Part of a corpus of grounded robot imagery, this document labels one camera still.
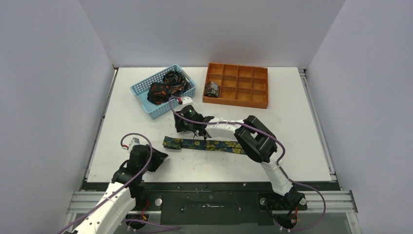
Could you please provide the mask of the blue yellow floral tie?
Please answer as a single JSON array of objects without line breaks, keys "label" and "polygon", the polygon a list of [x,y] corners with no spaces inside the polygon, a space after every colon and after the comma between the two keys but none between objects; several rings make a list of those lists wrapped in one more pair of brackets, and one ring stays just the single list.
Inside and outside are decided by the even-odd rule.
[{"label": "blue yellow floral tie", "polygon": [[245,155],[245,151],[237,141],[218,141],[164,137],[163,147],[173,150],[192,149],[204,151],[221,151]]}]

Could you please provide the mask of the orange wooden compartment tray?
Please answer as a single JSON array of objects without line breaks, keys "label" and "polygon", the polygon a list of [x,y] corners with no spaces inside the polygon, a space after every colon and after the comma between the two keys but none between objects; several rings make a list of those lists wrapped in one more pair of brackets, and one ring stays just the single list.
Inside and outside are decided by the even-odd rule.
[{"label": "orange wooden compartment tray", "polygon": [[[220,86],[220,97],[205,97],[205,85],[213,81]],[[209,63],[203,102],[266,109],[269,103],[268,69],[257,66]]]}]

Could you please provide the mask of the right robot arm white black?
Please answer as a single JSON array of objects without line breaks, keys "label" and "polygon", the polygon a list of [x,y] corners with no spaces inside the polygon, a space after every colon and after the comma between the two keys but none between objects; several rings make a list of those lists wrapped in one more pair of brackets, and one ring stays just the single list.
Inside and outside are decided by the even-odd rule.
[{"label": "right robot arm white black", "polygon": [[281,209],[295,209],[306,205],[304,195],[298,192],[280,166],[280,160],[271,156],[277,152],[277,140],[272,132],[255,116],[241,120],[224,120],[213,116],[203,116],[192,105],[174,111],[177,132],[193,132],[204,138],[223,137],[235,139],[246,155],[259,163],[265,171]]}]

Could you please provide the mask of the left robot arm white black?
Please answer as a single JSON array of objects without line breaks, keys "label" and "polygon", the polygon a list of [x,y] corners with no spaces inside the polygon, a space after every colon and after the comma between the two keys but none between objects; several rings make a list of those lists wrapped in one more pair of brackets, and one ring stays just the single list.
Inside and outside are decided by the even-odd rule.
[{"label": "left robot arm white black", "polygon": [[147,199],[143,175],[156,172],[168,154],[150,145],[133,143],[122,145],[129,153],[119,169],[113,174],[98,203],[84,216],[68,224],[60,234],[112,234],[128,212],[141,209]]}]

